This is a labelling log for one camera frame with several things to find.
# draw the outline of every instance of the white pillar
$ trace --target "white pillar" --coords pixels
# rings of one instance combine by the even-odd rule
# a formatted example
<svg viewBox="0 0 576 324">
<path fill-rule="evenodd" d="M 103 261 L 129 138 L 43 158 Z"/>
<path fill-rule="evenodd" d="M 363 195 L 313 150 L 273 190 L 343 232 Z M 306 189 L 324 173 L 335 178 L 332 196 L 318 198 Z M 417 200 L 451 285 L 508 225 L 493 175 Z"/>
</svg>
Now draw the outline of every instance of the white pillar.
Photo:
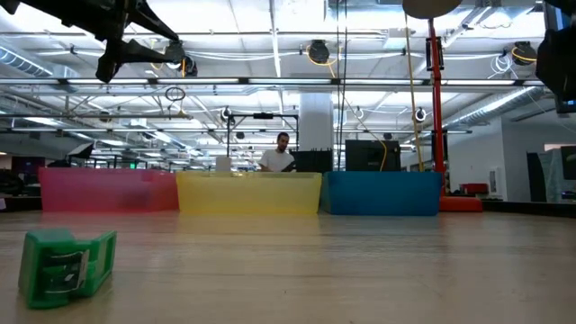
<svg viewBox="0 0 576 324">
<path fill-rule="evenodd" d="M 300 150 L 334 148 L 332 93 L 300 94 Z"/>
</svg>

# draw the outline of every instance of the yellow cable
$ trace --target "yellow cable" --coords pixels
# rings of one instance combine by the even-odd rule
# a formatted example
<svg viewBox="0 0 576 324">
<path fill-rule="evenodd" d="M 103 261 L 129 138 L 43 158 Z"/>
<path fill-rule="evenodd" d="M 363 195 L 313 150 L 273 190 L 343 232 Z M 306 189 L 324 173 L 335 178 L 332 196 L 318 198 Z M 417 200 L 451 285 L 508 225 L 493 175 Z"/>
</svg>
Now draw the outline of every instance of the yellow cable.
<svg viewBox="0 0 576 324">
<path fill-rule="evenodd" d="M 334 68 L 332 68 L 332 66 L 328 66 L 328 68 L 330 69 L 330 73 L 332 74 L 332 78 L 336 78 L 336 75 L 334 74 Z"/>
<path fill-rule="evenodd" d="M 414 139 L 416 140 L 416 151 L 418 154 L 418 170 L 424 171 L 424 164 L 422 163 L 422 153 L 420 151 L 420 136 L 418 134 L 418 125 L 416 124 L 416 99 L 414 98 L 414 76 L 412 74 L 412 56 L 410 55 L 410 34 L 408 28 L 408 15 L 404 13 L 404 21 L 406 23 L 406 50 L 408 51 L 408 71 L 410 74 L 410 96 L 412 97 L 412 127 L 414 128 Z"/>
<path fill-rule="evenodd" d="M 150 43 L 150 49 L 151 49 L 151 50 L 154 49 L 154 43 L 155 43 L 155 42 L 156 42 L 155 40 L 152 40 L 152 42 Z M 151 65 L 152 68 L 154 68 L 156 71 L 159 71 L 160 69 L 162 69 L 162 68 L 164 67 L 164 63 L 161 63 L 161 64 L 160 64 L 160 67 L 156 67 L 156 66 L 154 65 L 154 63 L 150 63 L 150 65 Z"/>
<path fill-rule="evenodd" d="M 331 65 L 328 65 L 328 68 L 330 69 L 330 73 L 332 74 L 332 77 L 336 77 L 334 75 L 334 69 L 332 68 Z M 388 157 L 388 148 L 386 147 L 386 144 L 376 135 L 374 135 L 369 129 L 368 127 L 366 127 L 366 125 L 362 122 L 362 120 L 356 115 L 356 112 L 354 111 L 354 108 L 352 108 L 352 105 L 350 104 L 350 102 L 348 101 L 348 99 L 344 98 L 344 100 L 346 101 L 346 103 L 348 104 L 348 108 L 350 109 L 350 112 L 352 112 L 352 114 L 358 119 L 358 121 L 360 122 L 360 124 L 362 124 L 362 126 L 366 129 L 366 131 L 368 131 L 368 133 L 370 135 L 372 135 L 376 140 L 378 140 L 380 142 L 380 144 L 382 144 L 382 146 L 384 147 L 384 158 L 382 159 L 382 163 L 380 164 L 380 172 L 382 172 L 382 170 L 384 170 L 384 165 L 386 164 L 386 158 Z"/>
<path fill-rule="evenodd" d="M 536 62 L 536 61 L 537 61 L 537 59 L 535 59 L 535 58 L 525 58 L 525 57 L 519 56 L 518 54 L 516 54 L 516 50 L 517 50 L 517 49 L 518 49 L 518 48 L 512 49 L 512 55 L 513 55 L 513 56 L 515 56 L 515 57 L 517 57 L 517 58 L 519 58 L 519 59 L 522 59 L 522 60 L 524 60 L 524 61 L 528 61 L 528 62 Z"/>
</svg>

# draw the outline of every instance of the red base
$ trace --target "red base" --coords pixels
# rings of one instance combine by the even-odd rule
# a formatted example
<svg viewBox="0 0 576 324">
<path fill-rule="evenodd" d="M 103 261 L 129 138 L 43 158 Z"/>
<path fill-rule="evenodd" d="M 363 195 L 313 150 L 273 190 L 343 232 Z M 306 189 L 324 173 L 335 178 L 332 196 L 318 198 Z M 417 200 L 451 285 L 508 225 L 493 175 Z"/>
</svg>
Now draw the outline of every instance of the red base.
<svg viewBox="0 0 576 324">
<path fill-rule="evenodd" d="M 482 201 L 472 197 L 440 197 L 441 212 L 482 212 Z"/>
</svg>

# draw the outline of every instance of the wooden floor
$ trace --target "wooden floor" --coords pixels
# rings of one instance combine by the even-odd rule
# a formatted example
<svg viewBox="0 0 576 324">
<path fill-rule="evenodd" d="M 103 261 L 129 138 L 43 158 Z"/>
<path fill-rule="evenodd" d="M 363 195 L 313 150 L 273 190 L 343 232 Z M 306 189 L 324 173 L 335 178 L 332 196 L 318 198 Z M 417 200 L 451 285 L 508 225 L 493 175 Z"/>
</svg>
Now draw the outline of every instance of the wooden floor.
<svg viewBox="0 0 576 324">
<path fill-rule="evenodd" d="M 118 230 L 92 299 L 26 310 L 25 231 Z M 576 220 L 0 215 L 0 323 L 576 322 Z"/>
</svg>

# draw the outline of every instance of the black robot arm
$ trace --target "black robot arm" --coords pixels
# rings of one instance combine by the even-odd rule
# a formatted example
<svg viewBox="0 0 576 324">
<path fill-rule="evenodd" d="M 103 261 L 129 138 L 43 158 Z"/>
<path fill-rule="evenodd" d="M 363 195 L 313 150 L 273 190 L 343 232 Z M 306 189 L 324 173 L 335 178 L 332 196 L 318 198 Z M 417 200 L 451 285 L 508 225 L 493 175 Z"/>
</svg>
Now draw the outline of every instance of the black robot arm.
<svg viewBox="0 0 576 324">
<path fill-rule="evenodd" d="M 178 35 L 156 16 L 146 0 L 0 0 L 0 5 L 14 14 L 20 2 L 59 18 L 66 26 L 91 32 L 99 41 L 106 40 L 96 71 L 96 77 L 105 83 L 125 63 L 176 63 L 185 57 Z M 124 29 L 130 23 L 170 39 L 166 53 L 158 53 L 135 40 L 124 42 Z"/>
</svg>

